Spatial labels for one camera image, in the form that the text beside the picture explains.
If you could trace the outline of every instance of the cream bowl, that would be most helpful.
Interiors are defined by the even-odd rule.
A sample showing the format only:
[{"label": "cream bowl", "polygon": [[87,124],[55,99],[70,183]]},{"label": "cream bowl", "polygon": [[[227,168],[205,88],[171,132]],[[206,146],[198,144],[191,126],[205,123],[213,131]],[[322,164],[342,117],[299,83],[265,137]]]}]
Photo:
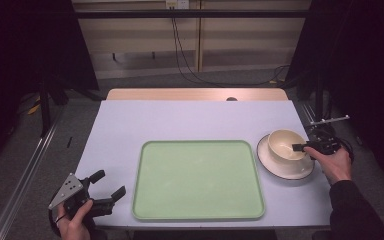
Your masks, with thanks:
[{"label": "cream bowl", "polygon": [[272,132],[268,137],[268,147],[273,157],[279,161],[298,161],[305,157],[305,152],[295,152],[292,144],[305,144],[306,141],[298,133],[281,129]]}]

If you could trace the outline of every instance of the forearm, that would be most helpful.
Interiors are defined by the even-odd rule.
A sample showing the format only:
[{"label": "forearm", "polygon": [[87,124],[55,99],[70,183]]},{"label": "forearm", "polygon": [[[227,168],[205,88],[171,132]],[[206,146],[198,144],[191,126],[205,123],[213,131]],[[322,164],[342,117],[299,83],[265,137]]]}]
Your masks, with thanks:
[{"label": "forearm", "polygon": [[330,190],[333,239],[384,239],[384,225],[352,181],[339,181]]}]

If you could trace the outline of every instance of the tray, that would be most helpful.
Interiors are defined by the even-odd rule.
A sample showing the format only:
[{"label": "tray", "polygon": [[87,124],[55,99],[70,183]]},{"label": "tray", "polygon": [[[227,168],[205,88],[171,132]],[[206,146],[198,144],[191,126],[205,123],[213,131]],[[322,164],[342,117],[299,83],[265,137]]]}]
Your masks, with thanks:
[{"label": "tray", "polygon": [[132,208],[139,220],[261,217],[265,204],[250,145],[242,140],[145,143]]}]

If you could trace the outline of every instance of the white plate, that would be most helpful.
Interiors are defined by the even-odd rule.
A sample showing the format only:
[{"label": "white plate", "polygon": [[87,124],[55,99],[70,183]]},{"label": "white plate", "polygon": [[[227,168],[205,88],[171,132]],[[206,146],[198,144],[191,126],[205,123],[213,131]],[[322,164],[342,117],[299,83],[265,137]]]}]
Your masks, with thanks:
[{"label": "white plate", "polygon": [[258,158],[267,170],[278,177],[289,180],[302,179],[311,174],[314,169],[314,161],[308,154],[297,161],[278,161],[270,154],[267,144],[268,136],[263,137],[257,146]]}]

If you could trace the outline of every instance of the human hand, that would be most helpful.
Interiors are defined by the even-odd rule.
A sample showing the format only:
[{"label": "human hand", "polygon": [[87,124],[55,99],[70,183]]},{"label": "human hand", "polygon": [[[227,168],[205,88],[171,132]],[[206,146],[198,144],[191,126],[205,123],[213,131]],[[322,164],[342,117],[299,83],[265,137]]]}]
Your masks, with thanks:
[{"label": "human hand", "polygon": [[58,221],[58,228],[63,240],[90,240],[90,234],[87,228],[83,225],[82,221],[85,215],[92,208],[93,201],[88,200],[83,206],[77,210],[73,219],[67,216],[63,203],[58,205],[58,216],[64,216]]},{"label": "human hand", "polygon": [[319,161],[330,184],[351,180],[351,159],[343,147],[332,155],[323,155],[311,147],[304,147],[304,151]]}]

